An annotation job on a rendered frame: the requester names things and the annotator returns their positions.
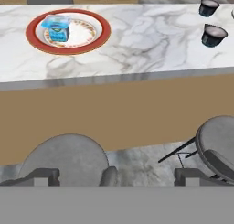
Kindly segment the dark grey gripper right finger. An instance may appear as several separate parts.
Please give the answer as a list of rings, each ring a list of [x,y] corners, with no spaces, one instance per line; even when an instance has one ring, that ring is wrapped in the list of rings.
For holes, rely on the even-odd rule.
[[[197,168],[176,168],[174,172],[176,187],[232,187],[232,184],[210,178]]]

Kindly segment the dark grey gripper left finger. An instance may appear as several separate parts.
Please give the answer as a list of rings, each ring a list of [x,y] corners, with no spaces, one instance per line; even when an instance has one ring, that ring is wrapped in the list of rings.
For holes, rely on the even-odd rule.
[[[47,187],[59,187],[60,172],[58,168],[37,168],[27,176],[10,179],[0,183],[1,187],[34,187],[38,180],[46,182]]]

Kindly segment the dark navy yogurt cup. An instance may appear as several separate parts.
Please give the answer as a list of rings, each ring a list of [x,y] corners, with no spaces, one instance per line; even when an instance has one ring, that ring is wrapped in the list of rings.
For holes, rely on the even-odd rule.
[[[228,32],[222,27],[205,24],[201,41],[206,47],[213,48],[219,45],[227,36]]]
[[[201,0],[198,12],[201,16],[210,17],[218,8],[219,2],[215,0]]]

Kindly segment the red rimmed white plate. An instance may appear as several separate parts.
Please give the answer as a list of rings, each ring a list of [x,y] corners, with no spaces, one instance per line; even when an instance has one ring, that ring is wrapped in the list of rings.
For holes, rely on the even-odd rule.
[[[48,30],[42,26],[49,15],[65,16],[70,19],[69,39],[54,42]],[[46,12],[33,19],[27,26],[26,38],[31,46],[55,55],[78,55],[101,47],[111,35],[111,26],[102,16],[83,9],[60,9]]]

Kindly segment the blue yogurt container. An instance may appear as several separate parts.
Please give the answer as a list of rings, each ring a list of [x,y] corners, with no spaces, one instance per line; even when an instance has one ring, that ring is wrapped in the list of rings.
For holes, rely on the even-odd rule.
[[[70,19],[62,15],[48,15],[41,26],[46,28],[52,41],[66,42],[69,39]]]

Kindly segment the grey round bar stool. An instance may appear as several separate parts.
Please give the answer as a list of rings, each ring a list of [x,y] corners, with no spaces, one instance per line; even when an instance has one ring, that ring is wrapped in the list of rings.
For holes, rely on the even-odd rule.
[[[109,166],[102,147],[88,136],[68,133],[38,145],[20,167],[18,177],[37,168],[57,168],[62,187],[115,187],[118,170]]]
[[[159,163],[191,144],[195,144],[196,150],[186,158],[198,154],[211,171],[234,184],[234,116],[222,115],[206,120],[193,138],[162,157]]]

